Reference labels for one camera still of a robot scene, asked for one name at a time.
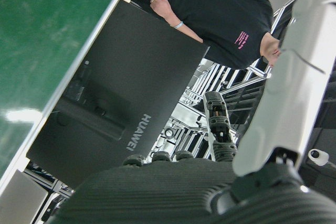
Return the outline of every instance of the black monitor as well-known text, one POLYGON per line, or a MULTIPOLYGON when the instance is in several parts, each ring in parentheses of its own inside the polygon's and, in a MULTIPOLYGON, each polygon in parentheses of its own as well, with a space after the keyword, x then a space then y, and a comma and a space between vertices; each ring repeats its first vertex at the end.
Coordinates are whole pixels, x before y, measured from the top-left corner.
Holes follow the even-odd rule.
POLYGON ((72 188, 146 156, 207 50, 120 1, 27 156, 72 188))

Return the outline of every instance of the gray panel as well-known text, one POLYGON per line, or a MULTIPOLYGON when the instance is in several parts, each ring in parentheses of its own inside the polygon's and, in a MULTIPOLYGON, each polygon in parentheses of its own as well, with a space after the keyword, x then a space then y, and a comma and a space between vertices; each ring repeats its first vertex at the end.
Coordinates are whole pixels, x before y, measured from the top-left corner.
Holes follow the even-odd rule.
POLYGON ((91 74, 81 98, 86 109, 98 106, 104 118, 124 127, 120 140, 53 113, 28 156, 76 187, 131 154, 147 155, 206 51, 204 44, 121 1, 85 58, 91 74), (131 151, 134 145, 128 145, 144 114, 151 118, 131 151))
POLYGON ((0 197, 1 223, 31 223, 47 194, 37 183, 16 171, 0 197))

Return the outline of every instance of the white panel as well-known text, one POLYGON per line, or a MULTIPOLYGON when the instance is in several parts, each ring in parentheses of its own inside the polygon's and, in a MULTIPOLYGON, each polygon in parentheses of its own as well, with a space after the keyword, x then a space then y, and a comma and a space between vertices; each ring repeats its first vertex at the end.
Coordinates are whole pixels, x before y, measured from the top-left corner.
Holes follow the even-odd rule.
POLYGON ((0 197, 0 222, 29 224, 47 197, 47 191, 16 171, 0 197))

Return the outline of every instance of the white robot part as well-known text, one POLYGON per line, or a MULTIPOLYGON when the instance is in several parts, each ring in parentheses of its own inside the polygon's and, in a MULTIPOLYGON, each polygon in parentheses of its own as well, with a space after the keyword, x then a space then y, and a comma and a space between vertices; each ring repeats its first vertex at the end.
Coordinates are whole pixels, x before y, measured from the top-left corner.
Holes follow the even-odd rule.
POLYGON ((238 176, 260 170, 276 148, 297 154, 298 168, 336 56, 336 0, 297 0, 296 20, 244 137, 233 169, 238 176))
POLYGON ((336 168, 336 165, 329 161, 329 154, 327 152, 318 149, 311 149, 308 152, 308 157, 318 166, 324 166, 326 164, 329 164, 332 167, 336 168))

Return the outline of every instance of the pink logo print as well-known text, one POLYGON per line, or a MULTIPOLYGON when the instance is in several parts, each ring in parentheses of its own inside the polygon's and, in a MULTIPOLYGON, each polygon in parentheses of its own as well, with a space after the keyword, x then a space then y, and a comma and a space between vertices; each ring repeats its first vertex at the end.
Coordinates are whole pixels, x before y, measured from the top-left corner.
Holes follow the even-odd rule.
POLYGON ((237 40, 235 42, 235 44, 238 43, 238 46, 239 46, 238 49, 239 50, 241 50, 243 48, 243 46, 246 43, 248 37, 249 37, 249 35, 246 32, 242 31, 240 33, 240 35, 238 36, 238 38, 237 38, 237 40))

